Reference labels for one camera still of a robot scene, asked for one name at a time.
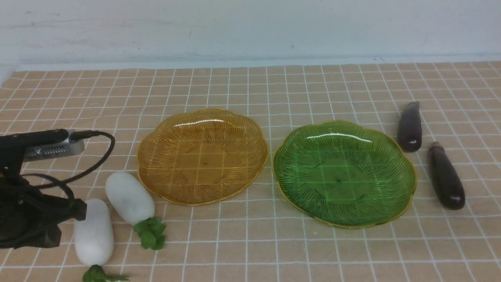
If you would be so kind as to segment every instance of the yellow plate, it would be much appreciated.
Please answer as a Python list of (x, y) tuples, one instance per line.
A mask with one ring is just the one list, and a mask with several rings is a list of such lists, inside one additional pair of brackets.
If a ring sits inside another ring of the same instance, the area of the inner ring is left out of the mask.
[(164, 120), (139, 145), (138, 178), (171, 203), (196, 206), (230, 198), (268, 159), (261, 128), (250, 118), (207, 108)]

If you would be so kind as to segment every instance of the radish leaves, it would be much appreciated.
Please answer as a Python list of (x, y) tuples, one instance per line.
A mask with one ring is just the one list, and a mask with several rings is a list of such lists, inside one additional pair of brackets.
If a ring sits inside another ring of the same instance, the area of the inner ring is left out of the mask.
[(129, 281), (129, 277), (123, 275), (106, 275), (104, 270), (99, 265), (93, 265), (84, 273), (82, 282), (115, 282)]
[(161, 250), (165, 243), (165, 224), (158, 217), (150, 217), (143, 220), (132, 228), (141, 238), (141, 246), (144, 249)]

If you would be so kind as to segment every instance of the black cable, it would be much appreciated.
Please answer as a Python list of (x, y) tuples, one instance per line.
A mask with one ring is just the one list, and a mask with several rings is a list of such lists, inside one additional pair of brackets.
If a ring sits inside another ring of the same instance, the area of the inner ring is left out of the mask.
[[(91, 137), (95, 137), (95, 136), (105, 136), (105, 137), (110, 139), (110, 146), (108, 147), (108, 150), (106, 151), (106, 153), (93, 166), (91, 166), (87, 170), (82, 171), (81, 173), (79, 173), (75, 176), (72, 176), (70, 178), (62, 180), (61, 183), (68, 184), (70, 182), (73, 182), (75, 180), (78, 180), (78, 179), (90, 174), (91, 172), (96, 170), (98, 167), (100, 167), (107, 160), (107, 158), (111, 155), (111, 152), (113, 151), (113, 148), (115, 147), (115, 138), (113, 137), (113, 135), (111, 135), (107, 132), (97, 131), (97, 130), (79, 131), (79, 132), (75, 132), (75, 133), (71, 134), (70, 139), (74, 140), (74, 141), (78, 141), (80, 139), (87, 139), (87, 138), (91, 138)], [(58, 184), (48, 183), (48, 184), (36, 185), (35, 187), (37, 189), (46, 189), (46, 188), (52, 188), (52, 187), (56, 187), (56, 186), (58, 186)]]
[[(110, 139), (110, 145), (108, 147), (108, 150), (106, 153), (102, 156), (102, 158), (95, 163), (93, 166), (88, 168), (87, 170), (72, 176), (70, 178), (67, 178), (65, 180), (58, 180), (55, 177), (46, 175), (46, 174), (38, 174), (38, 173), (31, 173), (31, 174), (24, 174), (24, 175), (18, 175), (18, 176), (4, 176), (5, 178), (16, 178), (18, 180), (18, 185), (12, 185), (12, 184), (7, 184), (4, 183), (2, 184), (2, 189), (14, 189), (13, 191), (19, 191), (21, 195), (21, 200), (25, 201), (26, 203), (30, 204), (31, 206), (37, 208), (40, 210), (42, 213), (45, 212), (52, 212), (55, 214), (65, 214), (67, 213), (72, 207), (73, 204), (75, 203), (75, 195), (73, 194), (73, 191), (68, 187), (68, 183), (73, 182), (75, 180), (78, 180), (94, 170), (96, 170), (98, 167), (100, 167), (106, 160), (107, 158), (111, 155), (111, 152), (113, 151), (113, 148), (115, 147), (115, 138), (113, 135), (103, 132), (103, 131), (97, 131), (97, 130), (87, 130), (87, 131), (79, 131), (79, 132), (74, 132), (70, 136), (70, 140), (72, 141), (79, 141), (81, 139), (87, 139), (95, 136), (105, 136)], [(23, 178), (24, 176), (37, 176), (44, 178), (46, 180), (49, 180), (50, 183), (48, 184), (43, 184), (43, 185), (36, 185), (32, 186), (28, 184), (28, 182)], [(43, 194), (40, 192), (41, 189), (46, 189), (46, 188), (52, 188), (52, 187), (59, 187), (61, 190), (66, 194), (68, 197), (68, 205), (65, 207), (54, 207), (50, 206), (44, 203), (43, 201)], [(1, 246), (16, 246), (20, 242), (28, 239), (29, 237), (33, 236), (37, 232), (39, 232), (40, 228), (43, 228), (43, 226), (37, 226), (35, 228), (30, 228), (27, 230), (23, 235), (17, 236), (16, 238), (12, 239), (7, 239), (7, 240), (0, 240), (0, 245)]]

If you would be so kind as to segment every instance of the eggplant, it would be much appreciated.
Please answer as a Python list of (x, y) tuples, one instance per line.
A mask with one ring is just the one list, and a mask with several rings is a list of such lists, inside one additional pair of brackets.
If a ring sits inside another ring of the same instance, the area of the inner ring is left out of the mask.
[(431, 144), (428, 161), (432, 186), (439, 202), (450, 210), (462, 209), (466, 200), (463, 184), (439, 142)]
[(406, 153), (413, 153), (421, 148), (423, 130), (419, 116), (419, 102), (408, 103), (398, 123), (397, 143)]

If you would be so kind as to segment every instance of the scalloped plate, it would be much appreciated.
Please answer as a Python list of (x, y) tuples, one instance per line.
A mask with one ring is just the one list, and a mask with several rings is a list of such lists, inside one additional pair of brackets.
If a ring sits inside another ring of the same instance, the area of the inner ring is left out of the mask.
[(173, 115), (139, 145), (138, 178), (162, 199), (196, 206), (230, 198), (264, 168), (268, 145), (250, 118), (207, 108)]
[(417, 185), (413, 164), (392, 138), (342, 120), (293, 131), (276, 152), (273, 170), (292, 205), (342, 228), (398, 218)]

